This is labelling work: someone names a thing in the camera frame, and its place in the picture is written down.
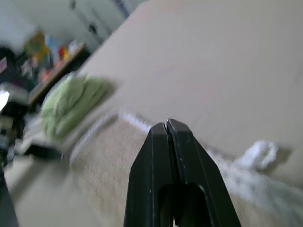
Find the wooden desk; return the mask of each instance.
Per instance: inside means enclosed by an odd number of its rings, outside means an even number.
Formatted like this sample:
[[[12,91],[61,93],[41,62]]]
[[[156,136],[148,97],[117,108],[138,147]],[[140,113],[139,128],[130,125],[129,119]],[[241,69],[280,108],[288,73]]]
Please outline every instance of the wooden desk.
[[[71,69],[71,65],[80,57],[79,60],[81,64],[89,57],[89,52],[86,51],[85,45],[80,45],[75,53],[71,54],[69,59],[66,60],[58,68],[55,68],[51,71],[51,77],[46,82],[39,83],[31,92],[29,96],[29,102],[31,108],[36,104],[43,101],[49,90],[54,86],[54,84],[59,81],[65,74],[75,70]]]

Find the bed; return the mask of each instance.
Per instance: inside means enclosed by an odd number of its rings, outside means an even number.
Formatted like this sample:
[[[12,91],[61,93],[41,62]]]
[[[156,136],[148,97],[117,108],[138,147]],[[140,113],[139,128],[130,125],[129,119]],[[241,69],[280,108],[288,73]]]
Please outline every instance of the bed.
[[[302,7],[295,0],[141,4],[81,70],[118,87],[95,113],[179,119],[232,157],[271,140],[290,155],[270,175],[303,186]]]

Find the green towel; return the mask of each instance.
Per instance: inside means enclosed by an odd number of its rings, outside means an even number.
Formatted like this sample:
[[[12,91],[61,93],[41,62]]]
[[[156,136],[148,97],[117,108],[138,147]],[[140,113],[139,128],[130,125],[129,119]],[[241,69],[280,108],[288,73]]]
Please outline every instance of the green towel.
[[[44,101],[41,118],[49,139],[64,139],[105,94],[108,83],[96,77],[67,78]]]

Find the clip jaw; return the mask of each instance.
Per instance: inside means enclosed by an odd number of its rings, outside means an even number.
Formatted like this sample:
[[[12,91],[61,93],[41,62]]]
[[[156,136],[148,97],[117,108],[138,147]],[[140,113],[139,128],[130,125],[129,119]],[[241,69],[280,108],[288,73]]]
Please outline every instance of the clip jaw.
[[[220,171],[187,125],[153,126],[129,176],[124,227],[241,226]]]

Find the desk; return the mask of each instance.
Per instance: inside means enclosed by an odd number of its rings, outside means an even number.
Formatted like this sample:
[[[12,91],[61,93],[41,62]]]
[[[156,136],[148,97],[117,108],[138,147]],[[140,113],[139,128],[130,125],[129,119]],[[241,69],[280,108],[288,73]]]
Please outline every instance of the desk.
[[[58,82],[64,75],[71,71],[77,70],[90,56],[86,50],[85,45],[80,45],[78,49],[70,55],[58,68],[51,71],[51,77],[46,82],[39,83],[31,92],[29,96],[30,107],[33,109],[37,104],[43,102],[45,96],[50,89]]]

